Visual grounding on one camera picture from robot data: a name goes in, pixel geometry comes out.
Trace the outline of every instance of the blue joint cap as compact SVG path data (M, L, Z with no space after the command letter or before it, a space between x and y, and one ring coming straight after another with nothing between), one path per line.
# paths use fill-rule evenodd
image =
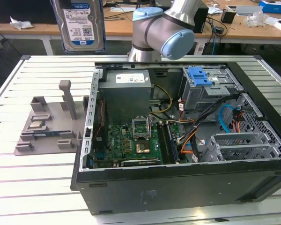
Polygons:
M178 60L192 49L194 39L192 30L181 30L166 40L160 53L170 60Z
M148 19L157 15L162 15L163 9L158 7L142 7L133 12L132 21Z
M195 86L212 86L212 82L207 78L207 73L201 67L189 67L188 73Z

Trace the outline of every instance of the motherboard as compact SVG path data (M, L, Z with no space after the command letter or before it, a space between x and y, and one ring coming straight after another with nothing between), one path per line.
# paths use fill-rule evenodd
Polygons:
M179 137L179 128L175 123L109 125L107 148L95 152L94 168L168 164L169 155L173 158L171 162L177 160L174 143ZM167 147L170 154L163 150Z

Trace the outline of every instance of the floor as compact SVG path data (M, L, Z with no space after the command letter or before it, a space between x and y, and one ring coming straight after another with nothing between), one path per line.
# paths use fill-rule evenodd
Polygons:
M12 45L22 55L46 55L43 43L40 40L9 40ZM126 55L130 51L130 41L107 41L105 52L89 53L75 52L65 53L61 46L61 41L51 41L55 55L78 55L78 54L98 54L98 55ZM204 55L210 55L213 44L211 43ZM230 45L216 44L216 54L218 55L260 55L278 74L281 75L281 45ZM0 50L0 87L9 76L15 65L20 59L20 55L6 41L3 43L3 49Z

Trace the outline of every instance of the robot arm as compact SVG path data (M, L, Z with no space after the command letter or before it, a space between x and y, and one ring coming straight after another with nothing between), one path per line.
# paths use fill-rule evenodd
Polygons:
M142 7L133 13L133 43L128 61L160 61L185 56L194 43L194 16L200 0L175 0L165 12Z

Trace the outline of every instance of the hard drive label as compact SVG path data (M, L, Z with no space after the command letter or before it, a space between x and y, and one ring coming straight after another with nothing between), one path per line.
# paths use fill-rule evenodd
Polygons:
M142 191L140 193L140 205L148 205L157 195L157 190Z
M116 83L144 83L144 74L117 74Z
M75 45L91 45L94 43L93 24L88 20L89 4L72 4L72 9L64 9L64 14L69 37Z

